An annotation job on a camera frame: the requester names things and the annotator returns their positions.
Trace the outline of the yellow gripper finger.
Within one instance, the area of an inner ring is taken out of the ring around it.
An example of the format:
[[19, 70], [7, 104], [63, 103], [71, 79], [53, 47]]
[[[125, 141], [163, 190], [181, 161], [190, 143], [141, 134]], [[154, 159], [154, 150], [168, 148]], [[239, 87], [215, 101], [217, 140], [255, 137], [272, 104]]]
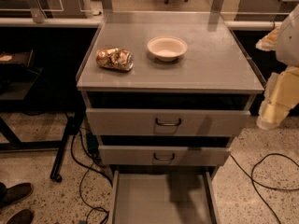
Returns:
[[266, 83], [257, 126], [263, 130], [275, 129], [298, 104], [299, 68], [290, 66], [280, 74], [272, 73]]
[[274, 30], [272, 30], [268, 35], [260, 39], [256, 43], [255, 47], [263, 51], [275, 50], [277, 47], [278, 32], [279, 32], [279, 28], [277, 27]]

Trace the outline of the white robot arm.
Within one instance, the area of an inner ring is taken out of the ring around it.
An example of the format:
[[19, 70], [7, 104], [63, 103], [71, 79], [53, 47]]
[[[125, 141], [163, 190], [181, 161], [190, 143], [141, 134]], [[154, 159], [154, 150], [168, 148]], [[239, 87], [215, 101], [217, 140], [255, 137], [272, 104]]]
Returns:
[[260, 39], [256, 48], [273, 50], [277, 60], [287, 66], [280, 74], [272, 73], [268, 78], [260, 105], [256, 124], [263, 130], [271, 130], [299, 104], [299, 6], [278, 28]]

